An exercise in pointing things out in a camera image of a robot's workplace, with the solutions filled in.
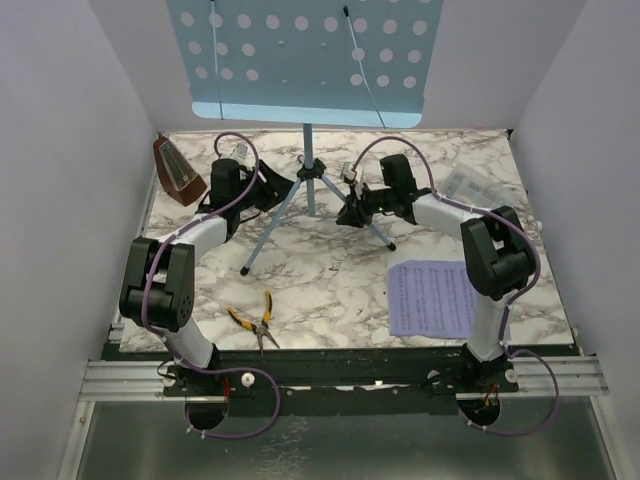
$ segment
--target black mounting plate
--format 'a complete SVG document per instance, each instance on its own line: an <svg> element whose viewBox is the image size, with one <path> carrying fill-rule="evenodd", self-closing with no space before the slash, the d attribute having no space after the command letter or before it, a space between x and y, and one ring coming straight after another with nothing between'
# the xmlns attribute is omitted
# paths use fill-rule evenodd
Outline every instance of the black mounting plate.
<svg viewBox="0 0 640 480"><path fill-rule="evenodd" d="M501 392L518 390L504 376L512 368L510 362L505 360L491 375L470 384L462 373L465 361L462 347L267 350L264 357L258 351L220 352L221 368L259 368L275 378L282 415L456 415L457 393L489 391L494 382ZM167 397L222 395L216 376L179 366L170 367L169 372L178 381L165 388ZM270 415L274 407L271 384L255 375L255 383L246 388L240 377L227 377L233 405L229 414ZM376 388L376 384L389 387Z"/></svg>

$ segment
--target metal extrusion rail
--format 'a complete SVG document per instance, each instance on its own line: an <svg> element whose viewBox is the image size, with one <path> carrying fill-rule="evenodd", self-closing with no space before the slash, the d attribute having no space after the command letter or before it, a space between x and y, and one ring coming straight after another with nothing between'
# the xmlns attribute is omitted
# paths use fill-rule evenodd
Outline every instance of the metal extrusion rail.
<svg viewBox="0 0 640 480"><path fill-rule="evenodd" d="M564 397L600 396L609 392L598 358L546 357ZM80 390L81 402L150 402L179 401L223 402L221 396L213 397L165 397L164 385L156 369L160 362L90 362ZM520 391L503 393L502 398L549 397L554 395L549 373L534 358L513 360L518 375ZM373 388L390 388L398 385L378 385ZM477 398L485 393L458 394L458 399Z"/></svg>

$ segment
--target screw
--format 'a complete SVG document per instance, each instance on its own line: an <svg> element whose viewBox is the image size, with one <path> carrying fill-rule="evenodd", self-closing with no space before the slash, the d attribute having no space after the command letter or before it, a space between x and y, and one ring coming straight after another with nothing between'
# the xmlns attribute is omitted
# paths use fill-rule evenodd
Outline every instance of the screw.
<svg viewBox="0 0 640 480"><path fill-rule="evenodd" d="M518 381L518 372L516 372L513 368L510 368L506 372L504 372L504 378L509 383L516 383Z"/></svg>
<svg viewBox="0 0 640 480"><path fill-rule="evenodd" d="M240 379L240 381L242 382L242 385L244 385L246 388L249 388L255 383L256 377L253 375L253 373L247 372L242 374L242 378Z"/></svg>
<svg viewBox="0 0 640 480"><path fill-rule="evenodd" d="M162 379L162 384L163 384L165 387L173 387L173 386L176 384L176 379L175 379L175 378L167 378L167 377L164 377L164 378Z"/></svg>

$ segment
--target gray floor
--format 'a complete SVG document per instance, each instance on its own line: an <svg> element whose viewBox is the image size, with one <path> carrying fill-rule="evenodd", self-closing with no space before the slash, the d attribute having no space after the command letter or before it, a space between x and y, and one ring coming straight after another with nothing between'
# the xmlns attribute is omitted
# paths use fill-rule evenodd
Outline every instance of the gray floor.
<svg viewBox="0 0 640 480"><path fill-rule="evenodd" d="M530 426L549 399L505 401L499 425ZM242 431L259 419L230 419ZM571 480L613 479L588 399L565 399L537 435L498 438L458 417L283 417L251 440L186 434L177 404L96 406L80 478Z"/></svg>

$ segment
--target music stand tripod legs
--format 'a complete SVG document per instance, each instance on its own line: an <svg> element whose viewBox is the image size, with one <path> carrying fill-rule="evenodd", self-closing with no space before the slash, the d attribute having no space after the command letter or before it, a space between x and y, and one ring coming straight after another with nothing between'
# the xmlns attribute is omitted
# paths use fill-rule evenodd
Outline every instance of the music stand tripod legs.
<svg viewBox="0 0 640 480"><path fill-rule="evenodd" d="M251 269L253 262L256 260L256 258L258 257L258 254L260 253L260 250L262 250L262 247L267 242L269 235L271 235L271 232L273 231L273 229L278 225L278 223L282 219L284 212L287 210L289 203L291 203L291 200L293 200L293 197L295 196L296 192L302 185L303 181L306 183L306 186L307 186L307 215L309 217L317 216L316 205L315 205L315 190L314 190L314 183L313 183L315 180L321 180L322 183L324 183L329 188L329 190L331 190L340 200L342 200L343 202L346 201L346 197L344 196L344 194L324 174L324 170L326 168L325 165L320 160L313 158L313 141L312 141L311 125L308 123L305 123L302 127L302 131L303 131L303 137L304 137L304 165L298 171L297 173L298 178L296 179L295 183L291 187L291 190L289 190L289 193L287 194L284 201L278 208L278 211L273 216L271 223L269 223L269 225L264 230L264 232L262 232L262 235L260 235L260 239L258 240L258 243L253 249L251 256L249 257L247 262L244 264L244 267L242 267L242 269L240 270L240 274L242 276L249 273L249 270ZM369 228L369 230L371 230L371 232L373 232L373 234L376 237L382 240L382 242L386 245L386 247L389 250L394 251L396 249L396 245L391 240L389 240L378 229L378 227L376 227L371 223L367 225L367 228Z"/></svg>

